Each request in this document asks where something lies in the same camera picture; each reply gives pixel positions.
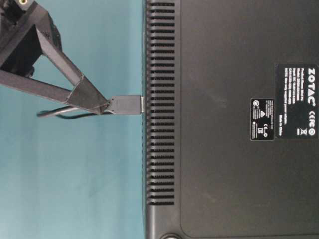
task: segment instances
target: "teal backdrop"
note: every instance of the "teal backdrop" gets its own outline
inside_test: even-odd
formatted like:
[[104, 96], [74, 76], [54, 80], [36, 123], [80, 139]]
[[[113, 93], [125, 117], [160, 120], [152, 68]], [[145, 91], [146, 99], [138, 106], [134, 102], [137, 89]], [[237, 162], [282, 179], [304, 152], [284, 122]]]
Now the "teal backdrop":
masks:
[[[141, 93], [141, 0], [38, 0], [106, 96]], [[71, 88], [44, 57], [35, 79]], [[0, 87], [0, 239], [142, 239], [141, 116], [63, 121]]]

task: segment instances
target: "black cable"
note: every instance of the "black cable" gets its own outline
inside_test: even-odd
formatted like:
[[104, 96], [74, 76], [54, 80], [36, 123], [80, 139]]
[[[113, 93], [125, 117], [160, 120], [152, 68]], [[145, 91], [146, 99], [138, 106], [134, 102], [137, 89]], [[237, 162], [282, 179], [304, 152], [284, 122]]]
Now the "black cable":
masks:
[[[110, 112], [104, 112], [102, 115], [113, 115], [113, 114]], [[84, 117], [98, 116], [98, 115], [94, 113], [86, 113], [86, 114], [75, 115], [75, 116], [65, 116], [65, 115], [56, 115], [56, 116], [64, 120], [73, 120], [73, 119], [76, 120], [76, 119], [80, 119]]]

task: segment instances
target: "regulatory label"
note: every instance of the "regulatory label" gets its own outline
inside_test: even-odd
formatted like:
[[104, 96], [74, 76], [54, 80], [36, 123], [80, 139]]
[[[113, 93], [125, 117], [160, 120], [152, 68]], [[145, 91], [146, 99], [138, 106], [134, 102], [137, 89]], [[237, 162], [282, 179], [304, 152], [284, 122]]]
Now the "regulatory label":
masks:
[[274, 100], [251, 100], [251, 140], [274, 139]]
[[318, 139], [318, 66], [276, 65], [276, 138]]

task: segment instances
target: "black computer case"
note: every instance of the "black computer case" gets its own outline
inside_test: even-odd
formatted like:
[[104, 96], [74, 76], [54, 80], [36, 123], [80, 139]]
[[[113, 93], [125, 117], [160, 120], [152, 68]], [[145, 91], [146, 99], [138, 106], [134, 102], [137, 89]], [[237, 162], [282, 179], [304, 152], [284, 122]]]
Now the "black computer case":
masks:
[[143, 7], [146, 238], [319, 238], [319, 1]]

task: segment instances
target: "ventilation slot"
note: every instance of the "ventilation slot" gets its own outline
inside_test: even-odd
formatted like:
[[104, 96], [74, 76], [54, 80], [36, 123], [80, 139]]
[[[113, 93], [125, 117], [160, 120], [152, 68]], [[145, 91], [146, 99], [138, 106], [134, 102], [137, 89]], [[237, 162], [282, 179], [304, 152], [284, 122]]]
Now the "ventilation slot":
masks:
[[175, 3], [147, 0], [147, 202], [175, 204]]

